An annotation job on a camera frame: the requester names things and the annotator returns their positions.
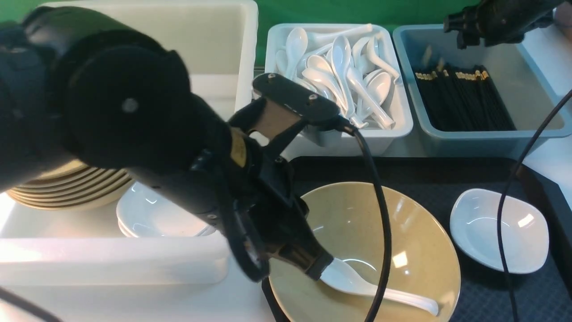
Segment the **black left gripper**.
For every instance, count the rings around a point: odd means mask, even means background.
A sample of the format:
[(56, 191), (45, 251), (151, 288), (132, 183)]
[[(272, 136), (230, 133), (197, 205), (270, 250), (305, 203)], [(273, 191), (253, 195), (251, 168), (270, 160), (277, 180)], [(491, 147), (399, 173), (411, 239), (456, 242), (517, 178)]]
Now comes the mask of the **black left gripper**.
[(276, 136), (255, 130), (263, 100), (254, 100), (225, 122), (194, 96), (192, 110), (202, 127), (202, 148), (188, 168), (192, 212), (206, 215), (229, 243), (239, 267), (254, 282), (278, 259), (319, 280), (333, 255), (309, 238), (306, 204), (294, 193), (294, 174), (279, 157), (301, 130)]

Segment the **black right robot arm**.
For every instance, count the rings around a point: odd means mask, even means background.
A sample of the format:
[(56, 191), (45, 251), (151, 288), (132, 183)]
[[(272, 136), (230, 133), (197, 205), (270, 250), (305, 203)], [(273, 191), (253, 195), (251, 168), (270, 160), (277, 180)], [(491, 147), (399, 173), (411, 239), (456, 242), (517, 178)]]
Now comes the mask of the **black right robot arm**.
[(481, 0), (446, 16), (443, 31), (457, 31), (458, 49), (481, 41), (485, 47), (521, 43), (527, 32), (552, 25), (553, 10), (561, 4), (563, 0)]

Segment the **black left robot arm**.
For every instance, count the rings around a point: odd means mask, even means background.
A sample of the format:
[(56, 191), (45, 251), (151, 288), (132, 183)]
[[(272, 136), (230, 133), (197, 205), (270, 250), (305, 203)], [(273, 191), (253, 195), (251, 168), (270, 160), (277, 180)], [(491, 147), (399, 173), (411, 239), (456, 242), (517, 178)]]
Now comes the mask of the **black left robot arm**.
[(280, 153), (337, 113), (284, 76), (229, 122), (191, 92), (182, 58), (100, 12), (38, 8), (1, 24), (1, 190), (79, 160), (136, 181), (216, 228), (258, 282), (269, 259), (318, 280), (333, 259)]

